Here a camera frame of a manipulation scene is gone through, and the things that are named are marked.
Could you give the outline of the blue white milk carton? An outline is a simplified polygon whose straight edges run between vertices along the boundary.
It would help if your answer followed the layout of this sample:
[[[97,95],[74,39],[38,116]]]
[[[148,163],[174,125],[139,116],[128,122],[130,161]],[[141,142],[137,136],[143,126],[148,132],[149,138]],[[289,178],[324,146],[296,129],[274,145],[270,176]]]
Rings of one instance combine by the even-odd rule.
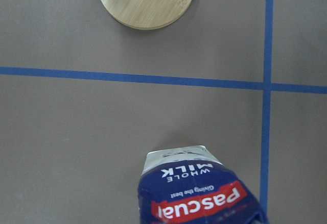
[[[256,197],[206,147],[149,152],[138,184],[140,223],[268,223]]]

